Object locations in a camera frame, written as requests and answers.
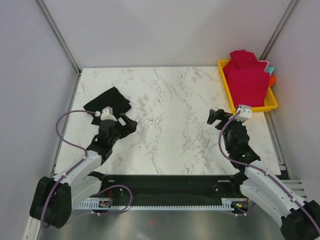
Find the black t-shirt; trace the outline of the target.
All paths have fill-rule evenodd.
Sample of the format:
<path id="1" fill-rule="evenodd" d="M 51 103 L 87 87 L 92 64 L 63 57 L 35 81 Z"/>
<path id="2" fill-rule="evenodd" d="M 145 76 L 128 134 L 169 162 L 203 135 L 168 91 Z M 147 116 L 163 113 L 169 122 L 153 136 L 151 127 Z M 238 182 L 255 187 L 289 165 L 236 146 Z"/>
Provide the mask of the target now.
<path id="1" fill-rule="evenodd" d="M 95 112 L 101 111 L 106 107 L 112 108 L 112 114 L 116 117 L 117 121 L 120 114 L 126 113 L 132 108 L 130 101 L 126 99 L 116 87 L 112 87 L 84 106 L 86 111 L 93 112 L 92 125 L 100 126 L 101 120 L 95 117 Z"/>

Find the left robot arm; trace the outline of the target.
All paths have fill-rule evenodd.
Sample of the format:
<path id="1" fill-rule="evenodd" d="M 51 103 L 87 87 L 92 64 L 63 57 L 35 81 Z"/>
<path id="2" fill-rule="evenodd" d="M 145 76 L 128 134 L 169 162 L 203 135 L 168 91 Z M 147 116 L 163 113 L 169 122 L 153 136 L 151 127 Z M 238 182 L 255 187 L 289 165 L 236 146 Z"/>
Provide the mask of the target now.
<path id="1" fill-rule="evenodd" d="M 96 169 L 111 156 L 117 141 L 137 130 L 138 123 L 124 113 L 119 116 L 124 124 L 111 113 L 96 111 L 94 115 L 101 122 L 88 147 L 79 147 L 83 157 L 61 173 L 44 176 L 37 183 L 29 215 L 42 225 L 60 229 L 81 202 L 94 195 L 104 197 L 110 191 L 109 183 Z"/>

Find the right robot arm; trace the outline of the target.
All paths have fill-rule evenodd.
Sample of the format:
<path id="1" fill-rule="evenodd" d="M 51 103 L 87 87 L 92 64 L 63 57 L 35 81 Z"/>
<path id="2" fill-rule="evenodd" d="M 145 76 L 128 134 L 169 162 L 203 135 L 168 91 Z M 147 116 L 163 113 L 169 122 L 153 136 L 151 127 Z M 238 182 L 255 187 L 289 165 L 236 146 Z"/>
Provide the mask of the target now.
<path id="1" fill-rule="evenodd" d="M 218 147 L 238 169 L 229 184 L 235 197 L 245 196 L 279 226 L 286 240 L 316 240 L 320 236 L 320 205 L 296 194 L 276 177 L 250 147 L 244 122 L 252 117 L 250 106 L 239 105 L 234 114 L 210 109 L 207 124 L 219 120 Z"/>

